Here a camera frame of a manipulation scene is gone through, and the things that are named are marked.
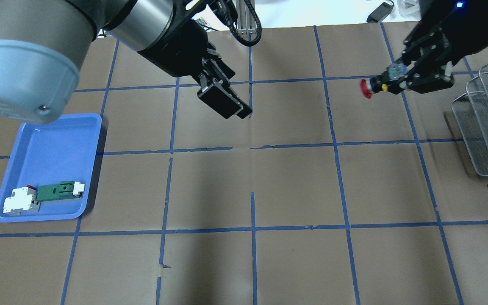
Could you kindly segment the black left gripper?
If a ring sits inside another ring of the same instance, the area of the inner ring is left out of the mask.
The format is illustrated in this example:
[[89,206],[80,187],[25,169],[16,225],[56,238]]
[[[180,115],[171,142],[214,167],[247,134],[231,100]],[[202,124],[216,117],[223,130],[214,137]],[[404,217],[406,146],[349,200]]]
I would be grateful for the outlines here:
[[196,80],[202,86],[198,99],[224,119],[245,119],[252,114],[252,108],[230,86],[236,72],[223,62],[205,29],[192,19],[207,6],[225,18],[228,4],[225,0],[200,0],[187,10],[188,2],[155,0],[157,6],[168,4],[168,21],[158,37],[137,52],[172,77],[190,76]]

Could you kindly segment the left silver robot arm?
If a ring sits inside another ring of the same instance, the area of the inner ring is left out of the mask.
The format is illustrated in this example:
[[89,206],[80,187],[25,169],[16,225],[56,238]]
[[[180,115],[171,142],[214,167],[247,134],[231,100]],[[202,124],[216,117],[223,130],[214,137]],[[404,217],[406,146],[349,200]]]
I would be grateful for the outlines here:
[[0,0],[0,116],[48,124],[63,113],[101,31],[171,77],[192,77],[198,99],[223,118],[252,113],[230,85],[235,72],[192,17],[209,7],[238,36],[231,0]]

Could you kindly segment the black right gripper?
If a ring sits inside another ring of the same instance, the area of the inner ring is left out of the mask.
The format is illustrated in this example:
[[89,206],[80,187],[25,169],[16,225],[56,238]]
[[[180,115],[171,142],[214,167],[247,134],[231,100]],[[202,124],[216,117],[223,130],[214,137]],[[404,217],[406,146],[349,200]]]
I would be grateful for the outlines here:
[[404,40],[391,72],[399,87],[426,94],[455,84],[453,64],[488,47],[488,0],[419,0],[421,20]]

